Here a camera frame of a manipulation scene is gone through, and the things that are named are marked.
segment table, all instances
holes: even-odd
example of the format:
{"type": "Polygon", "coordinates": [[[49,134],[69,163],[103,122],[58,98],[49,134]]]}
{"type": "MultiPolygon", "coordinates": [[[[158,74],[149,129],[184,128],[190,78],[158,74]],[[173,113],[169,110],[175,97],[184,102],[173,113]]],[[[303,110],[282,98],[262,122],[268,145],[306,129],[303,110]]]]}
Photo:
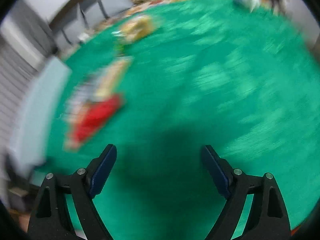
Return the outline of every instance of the table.
{"type": "Polygon", "coordinates": [[[94,199],[113,238],[204,239],[225,203],[200,163],[200,147],[211,144],[246,174],[271,172],[298,225],[320,195],[319,65],[301,36],[284,18],[232,0],[145,13],[161,27],[128,49],[135,59],[119,87],[126,105],[78,153],[63,150],[68,127],[59,117],[83,76],[114,58],[111,33],[120,23],[66,61],[72,74],[52,122],[46,171],[73,173],[113,143],[118,159],[94,199]]]}

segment green table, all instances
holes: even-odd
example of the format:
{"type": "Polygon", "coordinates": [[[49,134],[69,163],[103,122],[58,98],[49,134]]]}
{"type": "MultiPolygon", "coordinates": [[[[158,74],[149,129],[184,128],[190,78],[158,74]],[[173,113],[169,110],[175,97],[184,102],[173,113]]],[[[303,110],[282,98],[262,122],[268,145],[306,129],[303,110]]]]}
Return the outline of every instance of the green table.
{"type": "Polygon", "coordinates": [[[68,127],[59,116],[84,75],[113,60],[117,26],[67,60],[73,72],[52,122],[46,171],[72,173],[113,143],[118,159],[94,199],[113,238],[198,240],[225,203],[200,163],[200,147],[211,144],[247,174],[271,172],[291,226],[298,225],[320,196],[320,78],[297,31],[232,0],[188,0],[146,13],[161,28],[128,49],[135,60],[119,87],[126,105],[76,154],[63,150],[68,127]]]}

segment red object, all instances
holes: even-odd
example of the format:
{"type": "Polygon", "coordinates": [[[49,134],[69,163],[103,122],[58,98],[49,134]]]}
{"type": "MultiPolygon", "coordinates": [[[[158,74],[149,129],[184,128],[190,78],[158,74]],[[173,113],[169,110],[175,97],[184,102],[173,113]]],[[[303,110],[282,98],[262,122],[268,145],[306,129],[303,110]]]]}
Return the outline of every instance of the red object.
{"type": "Polygon", "coordinates": [[[119,94],[110,99],[92,105],[82,121],[76,125],[71,138],[83,143],[87,138],[93,136],[122,106],[122,98],[119,94]]]}

